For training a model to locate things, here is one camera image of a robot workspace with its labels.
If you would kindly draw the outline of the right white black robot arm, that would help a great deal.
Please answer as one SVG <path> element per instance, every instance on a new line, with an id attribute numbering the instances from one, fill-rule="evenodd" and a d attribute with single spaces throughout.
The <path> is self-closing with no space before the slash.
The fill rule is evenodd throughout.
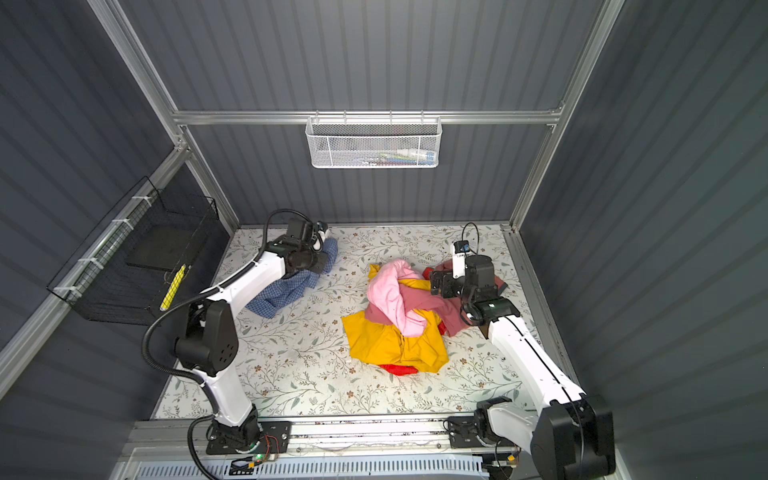
<path id="1" fill-rule="evenodd" d="M 434 295 L 460 302 L 460 318 L 483 330 L 519 369 L 533 400 L 527 411 L 507 397 L 478 403 L 472 417 L 447 420 L 451 445 L 514 445 L 531 455 L 542 479 L 597 479 L 617 467 L 613 414 L 589 396 L 547 355 L 519 309 L 496 282 L 492 260 L 457 253 L 448 269 L 429 274 Z"/>

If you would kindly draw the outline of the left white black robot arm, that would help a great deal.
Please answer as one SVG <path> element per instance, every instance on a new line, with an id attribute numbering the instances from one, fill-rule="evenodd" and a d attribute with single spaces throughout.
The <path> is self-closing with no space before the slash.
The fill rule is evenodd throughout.
<path id="1" fill-rule="evenodd" d="M 285 234 L 262 240 L 253 259 L 202 293 L 189 306 L 185 333 L 174 354 L 197 378 L 212 406 L 212 434 L 229 450 L 250 453 L 265 446 L 257 408 L 248 399 L 234 366 L 239 349 L 235 319 L 255 297 L 277 281 L 321 273 L 329 227 L 302 216 Z"/>

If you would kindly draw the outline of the blue checkered shirt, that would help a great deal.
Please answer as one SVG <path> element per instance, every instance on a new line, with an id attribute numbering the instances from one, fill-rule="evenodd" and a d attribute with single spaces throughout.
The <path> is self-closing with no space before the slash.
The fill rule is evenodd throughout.
<path id="1" fill-rule="evenodd" d="M 260 317 L 272 319 L 284 307 L 301 299 L 307 289 L 317 286 L 321 275 L 331 272 L 338 257 L 338 241 L 329 238 L 322 252 L 327 255 L 325 266 L 319 273 L 303 270 L 287 279 L 279 279 L 255 296 L 245 309 Z"/>

